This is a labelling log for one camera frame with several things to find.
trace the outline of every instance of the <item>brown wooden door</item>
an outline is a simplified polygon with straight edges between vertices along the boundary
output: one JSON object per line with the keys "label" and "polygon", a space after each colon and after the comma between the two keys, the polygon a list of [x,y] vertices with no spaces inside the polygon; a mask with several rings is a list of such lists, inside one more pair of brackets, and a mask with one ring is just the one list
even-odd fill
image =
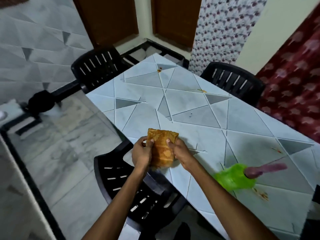
{"label": "brown wooden door", "polygon": [[192,47],[200,5],[201,0],[151,0],[153,33]]}
{"label": "brown wooden door", "polygon": [[134,0],[73,0],[94,47],[138,34]]}

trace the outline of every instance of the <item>hand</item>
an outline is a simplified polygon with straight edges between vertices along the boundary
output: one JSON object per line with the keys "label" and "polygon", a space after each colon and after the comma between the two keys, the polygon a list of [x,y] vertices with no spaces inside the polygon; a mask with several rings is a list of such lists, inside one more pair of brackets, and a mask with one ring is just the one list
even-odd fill
{"label": "hand", "polygon": [[141,137],[133,146],[132,150],[132,162],[135,169],[142,170],[144,174],[147,173],[150,161],[151,161],[151,149],[154,144],[154,140],[147,141],[147,144],[143,143],[147,139],[147,136]]}
{"label": "hand", "polygon": [[181,162],[183,168],[187,171],[190,171],[192,164],[197,162],[197,160],[190,153],[184,141],[180,138],[177,138],[176,144],[173,144],[170,139],[167,139],[167,145],[173,149],[175,157]]}

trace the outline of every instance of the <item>dining table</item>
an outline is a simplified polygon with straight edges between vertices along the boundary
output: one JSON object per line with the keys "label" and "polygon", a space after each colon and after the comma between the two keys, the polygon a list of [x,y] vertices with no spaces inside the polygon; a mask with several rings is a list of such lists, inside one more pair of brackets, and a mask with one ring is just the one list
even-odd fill
{"label": "dining table", "polygon": [[[279,162],[287,169],[231,191],[276,234],[298,237],[315,184],[310,165],[317,144],[257,108],[155,53],[86,94],[132,142],[149,128],[179,133],[211,175],[234,164]],[[170,183],[226,239],[205,194],[179,161],[160,169]]]}

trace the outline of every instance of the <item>curtain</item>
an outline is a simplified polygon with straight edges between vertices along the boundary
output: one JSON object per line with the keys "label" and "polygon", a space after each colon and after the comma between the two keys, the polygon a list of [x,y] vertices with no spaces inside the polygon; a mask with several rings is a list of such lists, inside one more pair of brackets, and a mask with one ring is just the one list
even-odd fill
{"label": "curtain", "polygon": [[201,75],[212,61],[234,63],[267,0],[202,0],[189,70]]}
{"label": "curtain", "polygon": [[320,143],[320,4],[256,76],[258,108]]}

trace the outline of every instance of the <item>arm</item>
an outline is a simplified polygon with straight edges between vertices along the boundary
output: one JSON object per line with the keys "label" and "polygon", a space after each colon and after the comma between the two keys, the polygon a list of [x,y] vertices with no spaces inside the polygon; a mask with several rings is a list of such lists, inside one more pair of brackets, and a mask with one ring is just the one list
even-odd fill
{"label": "arm", "polygon": [[175,157],[191,173],[206,195],[212,209],[232,240],[278,240],[241,202],[226,191],[194,158],[181,139],[167,140]]}
{"label": "arm", "polygon": [[134,170],[126,182],[104,210],[101,216],[87,231],[82,240],[116,240],[126,221],[130,206],[134,201],[139,185],[145,177],[151,160],[153,140],[145,145],[147,137],[141,137],[133,146],[132,161]]}

